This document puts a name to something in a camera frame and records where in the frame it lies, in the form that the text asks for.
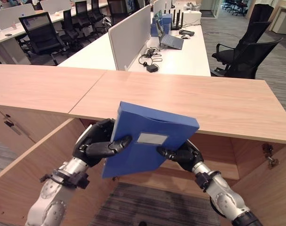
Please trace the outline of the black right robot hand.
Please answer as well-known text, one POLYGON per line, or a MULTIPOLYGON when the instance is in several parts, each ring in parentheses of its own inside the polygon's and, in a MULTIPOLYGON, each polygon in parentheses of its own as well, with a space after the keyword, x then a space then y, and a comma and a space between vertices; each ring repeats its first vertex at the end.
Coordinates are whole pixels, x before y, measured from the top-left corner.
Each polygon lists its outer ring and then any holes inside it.
POLYGON ((167 160, 177 162, 188 172, 193 172, 197 164, 204 163, 201 152, 190 140, 186 140, 176 151, 159 146, 157 152, 167 160))

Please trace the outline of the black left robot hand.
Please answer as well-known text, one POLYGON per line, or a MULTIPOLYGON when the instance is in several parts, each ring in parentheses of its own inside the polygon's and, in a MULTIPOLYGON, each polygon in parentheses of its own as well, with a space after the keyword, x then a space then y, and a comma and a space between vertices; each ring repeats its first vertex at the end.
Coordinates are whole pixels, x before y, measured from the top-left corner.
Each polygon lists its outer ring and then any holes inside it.
POLYGON ((111 140, 114 119, 98 121, 89 127, 78 138, 72 156, 85 162, 89 167, 97 165, 101 159, 115 156, 122 152, 132 141, 126 135, 116 141, 111 140))

